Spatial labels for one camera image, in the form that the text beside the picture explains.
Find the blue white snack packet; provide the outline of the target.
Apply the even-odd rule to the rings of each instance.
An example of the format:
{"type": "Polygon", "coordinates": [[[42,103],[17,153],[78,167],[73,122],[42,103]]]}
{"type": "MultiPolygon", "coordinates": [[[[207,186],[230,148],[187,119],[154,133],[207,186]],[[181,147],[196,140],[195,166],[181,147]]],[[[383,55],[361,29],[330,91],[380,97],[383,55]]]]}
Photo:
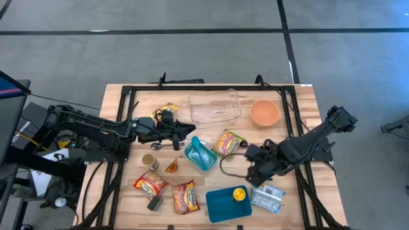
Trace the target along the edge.
{"type": "Polygon", "coordinates": [[[278,214],[281,209],[282,198],[285,195],[286,193],[281,189],[262,184],[259,187],[252,187],[250,200],[251,204],[278,214]]]}

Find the teal plate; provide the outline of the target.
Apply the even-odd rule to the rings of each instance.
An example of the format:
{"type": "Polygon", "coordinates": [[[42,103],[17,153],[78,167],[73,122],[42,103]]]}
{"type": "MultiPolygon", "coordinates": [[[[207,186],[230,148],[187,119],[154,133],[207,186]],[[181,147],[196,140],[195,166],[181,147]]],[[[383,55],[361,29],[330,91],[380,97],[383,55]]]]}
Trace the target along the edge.
{"type": "Polygon", "coordinates": [[[193,145],[194,151],[190,154],[191,158],[194,160],[199,160],[202,169],[207,169],[206,162],[203,158],[203,154],[201,152],[201,143],[198,137],[193,136],[191,143],[193,145]]]}

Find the black bracket bar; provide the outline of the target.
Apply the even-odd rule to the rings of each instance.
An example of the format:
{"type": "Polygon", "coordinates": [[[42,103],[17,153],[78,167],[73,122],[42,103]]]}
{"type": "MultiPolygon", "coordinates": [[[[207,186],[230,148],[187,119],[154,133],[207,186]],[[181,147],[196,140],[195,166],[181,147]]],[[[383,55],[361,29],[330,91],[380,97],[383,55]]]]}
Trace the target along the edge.
{"type": "Polygon", "coordinates": [[[204,84],[204,79],[166,80],[166,73],[154,84],[204,84]]]}

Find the black sponge block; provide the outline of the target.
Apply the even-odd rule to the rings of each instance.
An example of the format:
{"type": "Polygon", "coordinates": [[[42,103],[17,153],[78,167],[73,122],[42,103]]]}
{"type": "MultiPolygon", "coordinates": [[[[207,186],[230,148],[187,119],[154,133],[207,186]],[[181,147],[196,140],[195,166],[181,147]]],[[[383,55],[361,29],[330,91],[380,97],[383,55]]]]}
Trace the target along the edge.
{"type": "Polygon", "coordinates": [[[150,211],[157,211],[163,203],[163,199],[159,196],[154,196],[151,198],[150,202],[147,205],[147,209],[150,211]]]}

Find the large teal tray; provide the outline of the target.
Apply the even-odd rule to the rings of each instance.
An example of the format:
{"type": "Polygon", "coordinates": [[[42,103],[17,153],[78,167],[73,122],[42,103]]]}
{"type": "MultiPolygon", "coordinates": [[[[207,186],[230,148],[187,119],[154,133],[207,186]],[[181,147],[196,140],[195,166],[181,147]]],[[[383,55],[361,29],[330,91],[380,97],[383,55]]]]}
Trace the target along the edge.
{"type": "Polygon", "coordinates": [[[210,191],[206,194],[206,204],[210,221],[213,223],[252,214],[249,193],[244,185],[210,191]],[[242,187],[246,191],[246,198],[243,201],[234,201],[232,198],[232,193],[237,187],[242,187]]]}

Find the dark bottle with yellow cap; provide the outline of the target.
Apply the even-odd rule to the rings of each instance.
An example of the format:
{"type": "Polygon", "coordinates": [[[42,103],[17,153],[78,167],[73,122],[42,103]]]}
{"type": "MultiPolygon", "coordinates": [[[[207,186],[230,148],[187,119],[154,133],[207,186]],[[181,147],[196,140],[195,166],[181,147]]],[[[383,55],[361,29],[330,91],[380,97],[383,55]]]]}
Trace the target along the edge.
{"type": "Polygon", "coordinates": [[[243,201],[246,198],[246,191],[242,187],[237,187],[232,193],[232,198],[234,201],[243,201]]]}

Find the black equipment stand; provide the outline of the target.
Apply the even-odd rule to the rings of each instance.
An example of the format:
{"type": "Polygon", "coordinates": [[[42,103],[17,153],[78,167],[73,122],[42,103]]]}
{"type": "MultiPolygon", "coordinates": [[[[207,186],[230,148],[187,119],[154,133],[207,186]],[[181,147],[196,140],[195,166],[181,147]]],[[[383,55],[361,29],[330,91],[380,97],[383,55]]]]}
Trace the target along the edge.
{"type": "Polygon", "coordinates": [[[81,185],[85,170],[80,166],[70,166],[61,162],[48,160],[13,146],[0,151],[0,223],[3,220],[6,206],[11,195],[18,168],[26,167],[36,171],[57,176],[81,185]]]}

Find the silver metal spoon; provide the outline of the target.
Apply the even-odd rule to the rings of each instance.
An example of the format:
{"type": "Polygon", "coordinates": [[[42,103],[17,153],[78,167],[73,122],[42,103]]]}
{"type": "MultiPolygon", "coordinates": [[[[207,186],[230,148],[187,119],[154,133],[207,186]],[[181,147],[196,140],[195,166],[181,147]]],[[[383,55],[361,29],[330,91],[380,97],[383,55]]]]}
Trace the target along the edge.
{"type": "Polygon", "coordinates": [[[161,143],[161,142],[153,142],[153,143],[151,144],[151,149],[153,149],[153,150],[161,150],[163,147],[173,147],[173,149],[174,149],[175,151],[178,151],[178,150],[180,150],[180,147],[181,147],[181,146],[184,146],[184,145],[185,145],[184,142],[179,142],[177,145],[175,145],[175,144],[173,144],[173,143],[165,143],[165,144],[163,144],[163,143],[161,143]]]}

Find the white paper sheet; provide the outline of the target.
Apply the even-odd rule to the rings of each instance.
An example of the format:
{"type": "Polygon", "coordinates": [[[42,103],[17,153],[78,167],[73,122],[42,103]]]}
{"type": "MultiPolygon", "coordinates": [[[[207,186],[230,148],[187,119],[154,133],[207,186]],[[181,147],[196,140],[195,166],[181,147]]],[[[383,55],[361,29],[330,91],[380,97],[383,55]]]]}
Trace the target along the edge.
{"type": "MultiPolygon", "coordinates": [[[[54,162],[60,162],[62,160],[69,159],[69,152],[68,149],[64,148],[58,151],[48,153],[42,156],[42,158],[54,162]]],[[[44,196],[52,176],[41,171],[32,170],[31,177],[35,185],[37,196],[38,197],[44,196]]]]}

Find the black box with white print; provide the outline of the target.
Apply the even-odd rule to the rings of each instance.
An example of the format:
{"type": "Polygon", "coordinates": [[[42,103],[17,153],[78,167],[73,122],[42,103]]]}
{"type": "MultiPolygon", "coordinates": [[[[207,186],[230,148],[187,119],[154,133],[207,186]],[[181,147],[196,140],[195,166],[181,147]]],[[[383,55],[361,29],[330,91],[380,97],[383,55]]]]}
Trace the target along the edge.
{"type": "Polygon", "coordinates": [[[46,108],[30,102],[20,115],[11,146],[29,151],[38,149],[47,133],[47,129],[43,127],[46,116],[46,108]]]}

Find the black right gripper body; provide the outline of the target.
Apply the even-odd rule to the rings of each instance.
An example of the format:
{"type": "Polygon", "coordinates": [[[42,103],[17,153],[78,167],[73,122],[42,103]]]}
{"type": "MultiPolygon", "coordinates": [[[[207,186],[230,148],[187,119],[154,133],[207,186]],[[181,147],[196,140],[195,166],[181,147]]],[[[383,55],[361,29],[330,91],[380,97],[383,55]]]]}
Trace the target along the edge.
{"type": "Polygon", "coordinates": [[[266,139],[261,146],[250,144],[245,152],[247,161],[251,163],[248,170],[283,170],[284,164],[277,156],[278,145],[266,139]]]}

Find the orange bowl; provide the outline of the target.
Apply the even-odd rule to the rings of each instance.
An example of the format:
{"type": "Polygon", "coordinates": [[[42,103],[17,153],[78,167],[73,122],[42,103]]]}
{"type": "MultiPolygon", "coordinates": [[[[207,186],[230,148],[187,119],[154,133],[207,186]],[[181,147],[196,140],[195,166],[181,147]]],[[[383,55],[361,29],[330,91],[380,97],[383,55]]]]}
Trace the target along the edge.
{"type": "Polygon", "coordinates": [[[280,118],[278,106],[269,100],[258,100],[250,109],[251,119],[261,127],[270,127],[280,118]]]}

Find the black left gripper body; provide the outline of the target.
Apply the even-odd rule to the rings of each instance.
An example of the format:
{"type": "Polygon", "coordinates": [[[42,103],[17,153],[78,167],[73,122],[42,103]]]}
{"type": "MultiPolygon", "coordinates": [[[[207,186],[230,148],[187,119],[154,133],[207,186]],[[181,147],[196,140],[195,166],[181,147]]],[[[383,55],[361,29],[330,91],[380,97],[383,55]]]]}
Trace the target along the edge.
{"type": "Polygon", "coordinates": [[[154,118],[137,119],[137,140],[139,142],[155,142],[173,140],[173,113],[157,110],[154,118]]]}

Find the red yellow ramen packet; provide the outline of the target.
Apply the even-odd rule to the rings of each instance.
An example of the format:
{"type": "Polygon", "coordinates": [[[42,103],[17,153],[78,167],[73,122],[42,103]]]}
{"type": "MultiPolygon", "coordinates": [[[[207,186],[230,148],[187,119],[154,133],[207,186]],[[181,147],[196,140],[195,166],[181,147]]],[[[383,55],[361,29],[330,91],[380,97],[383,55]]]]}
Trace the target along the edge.
{"type": "Polygon", "coordinates": [[[168,186],[168,182],[163,180],[160,176],[157,176],[152,171],[146,171],[140,178],[134,183],[134,188],[142,190],[148,199],[152,199],[168,186]]]}
{"type": "Polygon", "coordinates": [[[200,210],[196,198],[194,180],[172,186],[173,191],[173,211],[177,214],[186,214],[200,210]]]}

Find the black computer monitor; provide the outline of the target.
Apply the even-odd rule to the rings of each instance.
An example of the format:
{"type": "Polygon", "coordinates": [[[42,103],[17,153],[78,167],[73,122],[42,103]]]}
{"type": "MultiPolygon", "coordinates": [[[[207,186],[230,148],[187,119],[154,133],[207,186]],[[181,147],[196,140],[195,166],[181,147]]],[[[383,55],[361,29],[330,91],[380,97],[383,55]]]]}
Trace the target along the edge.
{"type": "Polygon", "coordinates": [[[0,70],[0,165],[4,163],[31,81],[15,80],[0,70]]]}

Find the small teal container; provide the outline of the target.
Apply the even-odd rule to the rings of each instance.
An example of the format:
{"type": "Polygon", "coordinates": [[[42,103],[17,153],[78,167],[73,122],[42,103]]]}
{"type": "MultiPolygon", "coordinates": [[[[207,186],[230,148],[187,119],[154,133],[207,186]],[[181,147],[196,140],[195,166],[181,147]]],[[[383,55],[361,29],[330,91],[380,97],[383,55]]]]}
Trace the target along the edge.
{"type": "Polygon", "coordinates": [[[202,143],[199,144],[200,154],[192,143],[185,148],[185,156],[200,170],[209,171],[217,162],[218,156],[202,143]]]}

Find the clear plastic container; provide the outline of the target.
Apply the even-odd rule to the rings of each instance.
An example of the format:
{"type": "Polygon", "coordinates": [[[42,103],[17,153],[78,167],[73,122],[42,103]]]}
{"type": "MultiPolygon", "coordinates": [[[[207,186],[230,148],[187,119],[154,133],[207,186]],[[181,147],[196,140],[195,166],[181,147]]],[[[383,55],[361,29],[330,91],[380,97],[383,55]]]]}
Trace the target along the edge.
{"type": "Polygon", "coordinates": [[[242,115],[236,90],[193,93],[188,98],[190,118],[198,124],[226,123],[242,115]]]}

